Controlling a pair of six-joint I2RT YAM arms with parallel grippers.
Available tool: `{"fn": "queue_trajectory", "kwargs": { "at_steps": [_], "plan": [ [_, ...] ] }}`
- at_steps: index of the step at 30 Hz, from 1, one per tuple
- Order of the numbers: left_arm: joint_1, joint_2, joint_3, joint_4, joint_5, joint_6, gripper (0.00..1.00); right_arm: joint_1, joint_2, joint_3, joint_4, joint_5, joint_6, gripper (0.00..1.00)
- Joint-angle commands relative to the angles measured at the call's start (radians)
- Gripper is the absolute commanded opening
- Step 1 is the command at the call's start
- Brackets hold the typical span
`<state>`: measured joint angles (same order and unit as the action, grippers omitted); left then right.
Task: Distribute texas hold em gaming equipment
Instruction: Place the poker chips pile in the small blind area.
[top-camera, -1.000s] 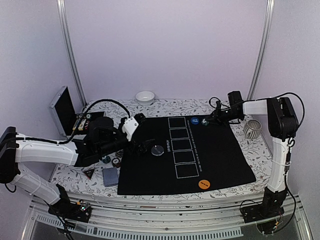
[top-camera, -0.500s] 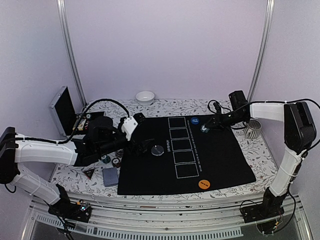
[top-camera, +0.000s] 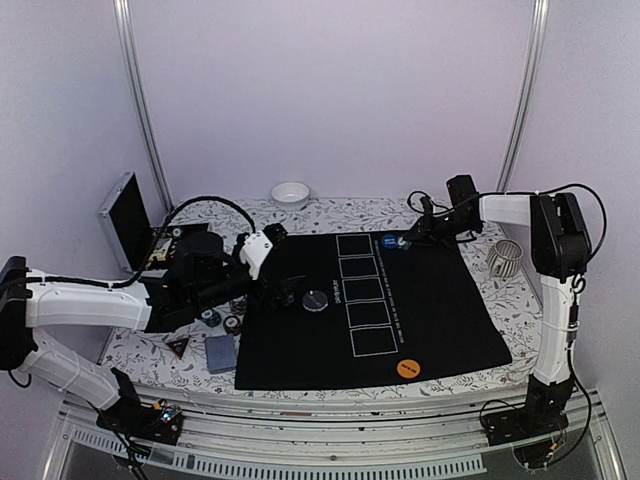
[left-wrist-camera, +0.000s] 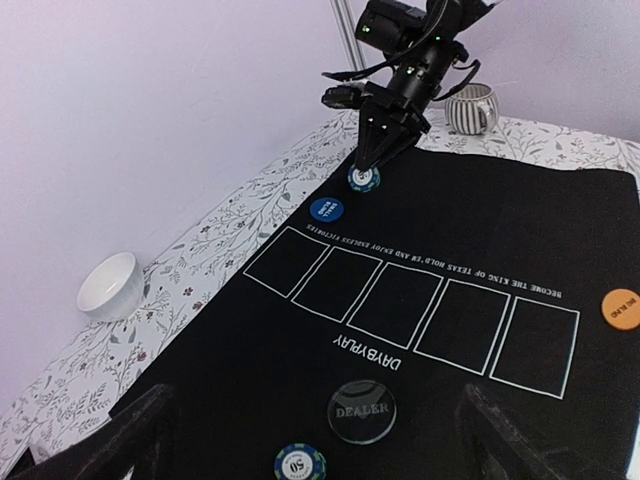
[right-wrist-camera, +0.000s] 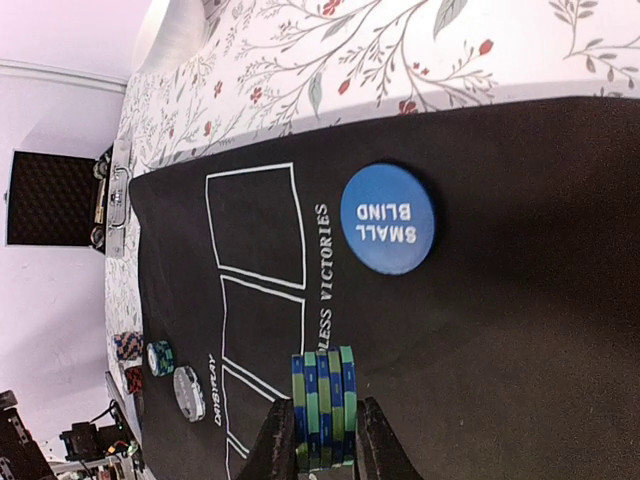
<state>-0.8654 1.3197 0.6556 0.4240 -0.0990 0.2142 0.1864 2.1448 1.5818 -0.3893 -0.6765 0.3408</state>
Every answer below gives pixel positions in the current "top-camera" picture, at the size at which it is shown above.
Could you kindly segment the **green poker chip stack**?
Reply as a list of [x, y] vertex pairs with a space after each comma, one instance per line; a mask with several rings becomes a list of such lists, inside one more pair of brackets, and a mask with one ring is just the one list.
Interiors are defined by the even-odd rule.
[[200, 314], [200, 320], [209, 328], [215, 328], [222, 322], [222, 317], [215, 309], [207, 309]]

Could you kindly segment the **blue small blind button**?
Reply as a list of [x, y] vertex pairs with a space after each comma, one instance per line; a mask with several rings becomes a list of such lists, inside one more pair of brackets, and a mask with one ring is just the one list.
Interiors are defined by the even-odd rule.
[[394, 234], [384, 234], [380, 238], [381, 246], [387, 250], [395, 250], [399, 248], [398, 237]]

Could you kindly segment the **clear dealer button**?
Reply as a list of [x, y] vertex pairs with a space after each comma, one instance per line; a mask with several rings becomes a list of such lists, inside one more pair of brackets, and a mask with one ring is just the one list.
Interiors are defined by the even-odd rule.
[[302, 298], [303, 308], [310, 313], [320, 313], [327, 309], [329, 300], [325, 293], [319, 290], [310, 290]]

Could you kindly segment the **orange big blind button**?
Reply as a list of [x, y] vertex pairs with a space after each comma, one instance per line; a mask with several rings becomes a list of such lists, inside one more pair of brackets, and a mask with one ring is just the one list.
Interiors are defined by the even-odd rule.
[[400, 377], [414, 379], [421, 373], [421, 366], [416, 360], [403, 359], [398, 362], [396, 370]]

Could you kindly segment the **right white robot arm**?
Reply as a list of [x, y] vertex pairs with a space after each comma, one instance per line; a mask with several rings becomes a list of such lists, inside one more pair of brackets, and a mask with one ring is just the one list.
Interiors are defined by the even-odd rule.
[[579, 299], [587, 267], [601, 248], [592, 242], [575, 184], [535, 192], [477, 191], [469, 175], [447, 182], [451, 205], [437, 212], [428, 196], [418, 220], [398, 239], [401, 248], [420, 243], [452, 245], [459, 234], [480, 233], [485, 223], [526, 227], [530, 257], [542, 287], [541, 344], [529, 376], [525, 404], [517, 409], [517, 427], [537, 436], [559, 423], [578, 381], [573, 344], [579, 326]]

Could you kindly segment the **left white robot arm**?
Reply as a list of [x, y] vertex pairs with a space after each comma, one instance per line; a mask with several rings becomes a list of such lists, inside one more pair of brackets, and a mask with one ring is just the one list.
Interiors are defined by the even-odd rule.
[[283, 243], [279, 223], [238, 236], [232, 253], [221, 236], [198, 231], [180, 240], [161, 277], [124, 282], [48, 276], [22, 256], [1, 268], [1, 368], [32, 374], [83, 398], [106, 426], [128, 434], [165, 422], [141, 404], [129, 377], [87, 361], [46, 335], [51, 325], [173, 332], [209, 319], [215, 307], [265, 286], [261, 268]]

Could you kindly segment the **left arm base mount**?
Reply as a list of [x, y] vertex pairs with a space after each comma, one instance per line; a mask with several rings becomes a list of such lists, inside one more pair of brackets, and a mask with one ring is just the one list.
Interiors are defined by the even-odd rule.
[[117, 433], [126, 439], [135, 438], [175, 446], [182, 433], [183, 412], [174, 406], [155, 408], [118, 401], [106, 410], [99, 410], [98, 427]]

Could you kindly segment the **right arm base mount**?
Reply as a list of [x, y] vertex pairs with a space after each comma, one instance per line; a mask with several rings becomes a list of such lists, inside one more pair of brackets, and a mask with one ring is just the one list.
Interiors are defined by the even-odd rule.
[[487, 401], [479, 413], [479, 422], [491, 446], [538, 437], [547, 437], [552, 443], [562, 443], [571, 426], [567, 410], [535, 419], [524, 406], [516, 407], [503, 400]]

